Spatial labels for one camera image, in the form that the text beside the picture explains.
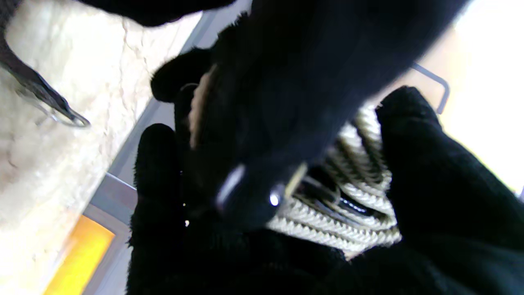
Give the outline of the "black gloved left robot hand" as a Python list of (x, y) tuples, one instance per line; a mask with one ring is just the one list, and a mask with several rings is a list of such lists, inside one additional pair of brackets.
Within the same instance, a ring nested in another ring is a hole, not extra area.
[(407, 71), (466, 0), (253, 0), (208, 49), (151, 77), (153, 96), (190, 117), (189, 214), (264, 226), (283, 187), (311, 166), (366, 99)]

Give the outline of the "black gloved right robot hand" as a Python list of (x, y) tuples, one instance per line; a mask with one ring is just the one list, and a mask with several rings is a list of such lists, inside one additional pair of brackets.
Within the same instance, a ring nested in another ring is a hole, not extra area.
[(185, 225), (168, 125), (139, 141), (128, 295), (522, 295), (523, 203), (401, 86), (376, 110), (400, 242), (346, 261), (334, 248), (212, 218)]

